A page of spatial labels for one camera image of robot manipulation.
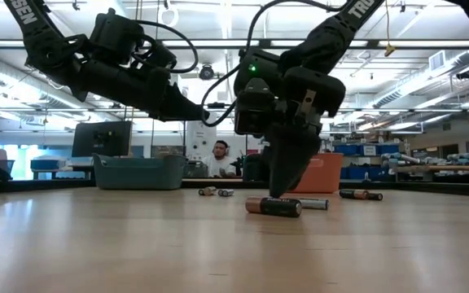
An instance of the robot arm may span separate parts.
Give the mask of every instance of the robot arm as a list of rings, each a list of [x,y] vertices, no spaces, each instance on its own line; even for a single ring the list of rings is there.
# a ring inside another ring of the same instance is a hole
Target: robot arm
[[[356,32],[384,0],[349,0],[312,30],[304,42],[282,55],[250,48],[241,52],[235,132],[264,136],[270,146],[270,196],[299,182],[320,147],[320,116],[336,115],[345,96],[341,81],[328,76]],[[469,1],[455,0],[469,17]]]
[[[27,64],[66,85],[80,101],[91,92],[159,120],[201,119],[204,109],[182,96],[176,84],[169,84],[175,55],[145,35],[138,22],[110,9],[97,15],[90,39],[84,34],[64,37],[48,17],[43,0],[5,3],[23,32]],[[120,66],[129,63],[144,41],[150,41],[150,50],[135,55],[128,68]]]

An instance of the white ceiling pipe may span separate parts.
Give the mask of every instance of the white ceiling pipe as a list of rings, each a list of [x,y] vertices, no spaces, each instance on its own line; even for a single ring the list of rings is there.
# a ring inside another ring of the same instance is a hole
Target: white ceiling pipe
[[[72,95],[67,94],[62,90],[55,89],[51,85],[48,85],[47,83],[38,80],[36,77],[25,76],[26,74],[24,72],[21,72],[18,69],[13,68],[12,66],[0,61],[0,80],[5,81],[7,84],[11,85],[13,83],[16,83],[17,81],[20,81],[21,83],[29,85],[42,93],[48,94],[51,98],[54,98],[72,108],[93,107],[88,103],[83,103],[79,101]],[[107,113],[95,113],[95,115],[105,120],[119,120],[115,116]]]

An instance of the man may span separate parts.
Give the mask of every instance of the man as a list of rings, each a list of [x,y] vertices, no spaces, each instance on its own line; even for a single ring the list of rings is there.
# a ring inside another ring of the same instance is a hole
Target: man
[[[236,176],[236,168],[231,165],[235,160],[227,156],[228,149],[227,142],[219,140],[215,142],[213,155],[202,160],[208,166],[208,177],[229,178]]]

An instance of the aa battery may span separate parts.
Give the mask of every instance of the aa battery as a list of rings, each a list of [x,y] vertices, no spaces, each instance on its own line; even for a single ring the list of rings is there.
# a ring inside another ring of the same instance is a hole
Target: aa battery
[[[302,208],[320,209],[324,211],[329,209],[328,199],[298,199],[298,200],[300,200]]]
[[[298,217],[301,214],[301,202],[298,199],[249,197],[245,201],[245,209],[250,213]]]
[[[340,196],[344,199],[383,200],[382,194],[370,193],[368,190],[340,190]]]
[[[217,188],[215,186],[210,186],[199,190],[199,195],[211,196],[215,195],[215,191],[217,191]]]
[[[234,190],[219,190],[218,195],[223,196],[223,197],[228,197],[228,196],[233,196],[235,193]]]

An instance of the black cable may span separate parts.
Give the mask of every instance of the black cable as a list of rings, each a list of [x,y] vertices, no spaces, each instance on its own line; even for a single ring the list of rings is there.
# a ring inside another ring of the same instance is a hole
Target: black cable
[[[191,51],[193,52],[193,57],[195,58],[195,62],[193,62],[193,64],[188,68],[185,68],[185,69],[169,69],[169,72],[171,72],[171,73],[188,73],[188,72],[192,72],[193,70],[195,70],[196,66],[199,63],[199,52],[196,50],[193,43],[186,36],[184,36],[183,33],[180,33],[175,28],[171,28],[171,27],[169,27],[165,24],[159,24],[159,23],[149,21],[149,20],[136,20],[136,21],[139,24],[151,25],[151,26],[154,26],[154,27],[157,27],[157,28],[164,28],[166,30],[169,30],[171,33],[176,34],[182,40],[186,41],[186,43],[191,48]]]
[[[216,81],[215,83],[213,83],[213,85],[209,87],[208,91],[205,92],[205,95],[202,98],[202,102],[200,102],[200,107],[202,107],[202,109],[204,109],[205,100],[208,98],[211,91],[214,90],[218,85],[220,85],[224,80],[226,80],[227,78],[235,74],[235,72],[237,72],[239,69],[240,69],[240,64],[236,65],[236,67],[231,69],[231,71],[229,71],[225,76],[218,79],[218,81]],[[206,121],[205,112],[202,111],[202,123],[204,123],[204,125],[208,127],[215,127],[219,125],[233,111],[233,109],[235,109],[235,106],[236,106],[236,100],[233,101],[233,103],[227,108],[224,114],[222,114],[222,116],[220,116],[220,118],[218,118],[218,120],[214,121],[213,123],[209,123]]]
[[[343,8],[347,5],[348,2],[346,2],[343,6],[341,7],[330,7],[326,4],[322,4],[322,3],[319,3],[319,2],[315,2],[315,1],[312,1],[312,0],[274,0],[274,1],[271,1],[267,4],[265,4],[263,7],[260,8],[260,10],[254,15],[254,17],[252,18],[252,21],[251,21],[251,25],[249,25],[249,32],[248,32],[248,42],[245,46],[245,50],[249,50],[249,47],[251,46],[251,40],[252,40],[252,32],[254,31],[254,28],[256,26],[256,22],[258,21],[258,18],[262,15],[262,13],[264,13],[264,11],[266,11],[267,9],[275,6],[275,5],[278,5],[280,3],[285,3],[285,2],[300,2],[300,3],[304,3],[304,4],[309,4],[311,6],[314,6],[314,7],[318,7],[318,8],[322,8],[326,11],[329,11],[329,12],[338,12],[338,11],[342,11]],[[220,85],[227,77],[230,77],[231,75],[233,75],[235,72],[237,72],[238,70],[240,69],[240,65],[237,65],[235,68],[233,68],[233,70],[229,71],[225,76],[223,76],[221,79],[219,79],[217,82],[215,82],[213,85],[211,85],[211,87],[209,87],[208,91],[205,93],[204,97],[202,98],[202,103],[200,104],[200,106],[202,108],[204,108],[204,104],[205,104],[205,100],[208,98],[208,95],[209,93],[214,90],[214,88],[216,88],[218,85]],[[227,108],[226,112],[220,116],[220,118],[218,118],[218,120],[216,120],[215,122],[213,123],[208,123],[205,119],[205,114],[204,112],[202,112],[202,123],[204,123],[204,125],[208,126],[208,127],[214,127],[214,126],[217,126],[219,125],[232,111],[233,109],[235,108],[236,106],[236,99],[233,101],[233,103],[231,104],[231,106],[229,108]]]
[[[347,5],[347,3],[345,3],[343,6],[341,7],[331,7],[331,6],[328,6],[326,4],[322,4],[322,3],[319,3],[319,2],[315,2],[313,0],[274,0],[274,1],[271,1],[267,4],[265,4],[263,7],[260,8],[260,10],[254,15],[254,17],[252,18],[252,21],[251,21],[251,25],[249,25],[249,32],[248,32],[248,42],[245,46],[245,50],[249,50],[249,47],[251,46],[251,40],[252,40],[252,31],[254,31],[254,28],[256,26],[256,22],[258,21],[258,18],[260,18],[260,16],[269,8],[275,6],[275,5],[278,5],[278,4],[281,4],[281,3],[285,3],[285,2],[299,2],[299,3],[304,3],[304,4],[308,4],[308,5],[311,5],[311,6],[314,6],[314,7],[318,7],[318,8],[322,8],[323,10],[325,11],[328,11],[328,12],[339,12],[339,11],[342,11],[343,8]]]

